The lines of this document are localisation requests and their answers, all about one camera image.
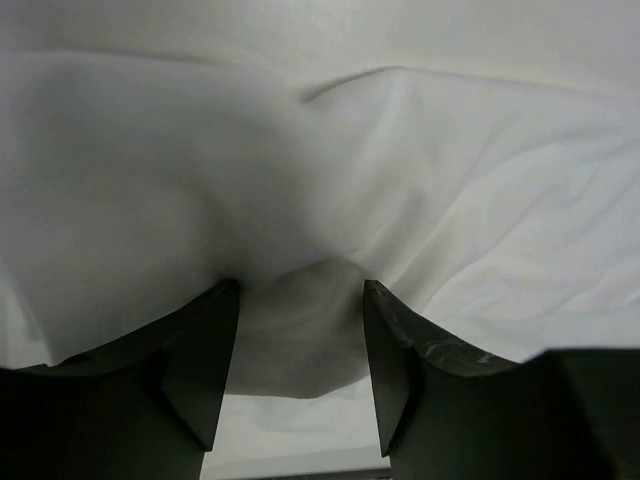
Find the white t-shirt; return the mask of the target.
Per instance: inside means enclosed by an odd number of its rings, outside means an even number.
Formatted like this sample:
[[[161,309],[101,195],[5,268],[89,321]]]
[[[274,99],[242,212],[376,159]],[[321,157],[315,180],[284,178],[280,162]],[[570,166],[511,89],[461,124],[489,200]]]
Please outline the white t-shirt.
[[[244,287],[203,475],[377,446],[361,289],[639,343],[635,1],[5,1],[1,363]]]

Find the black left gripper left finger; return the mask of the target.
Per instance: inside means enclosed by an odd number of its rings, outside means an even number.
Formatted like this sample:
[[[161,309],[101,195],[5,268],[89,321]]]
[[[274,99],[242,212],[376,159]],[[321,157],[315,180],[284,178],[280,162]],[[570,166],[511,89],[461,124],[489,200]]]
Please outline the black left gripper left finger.
[[[196,479],[213,448],[239,317],[218,283],[56,366],[1,372],[5,479]]]

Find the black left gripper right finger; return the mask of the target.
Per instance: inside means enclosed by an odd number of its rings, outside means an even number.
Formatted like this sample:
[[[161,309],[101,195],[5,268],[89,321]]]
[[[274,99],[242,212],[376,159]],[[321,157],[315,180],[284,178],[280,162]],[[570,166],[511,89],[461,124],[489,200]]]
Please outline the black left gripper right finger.
[[[396,479],[635,479],[639,353],[554,349],[515,363],[363,288],[382,455]]]

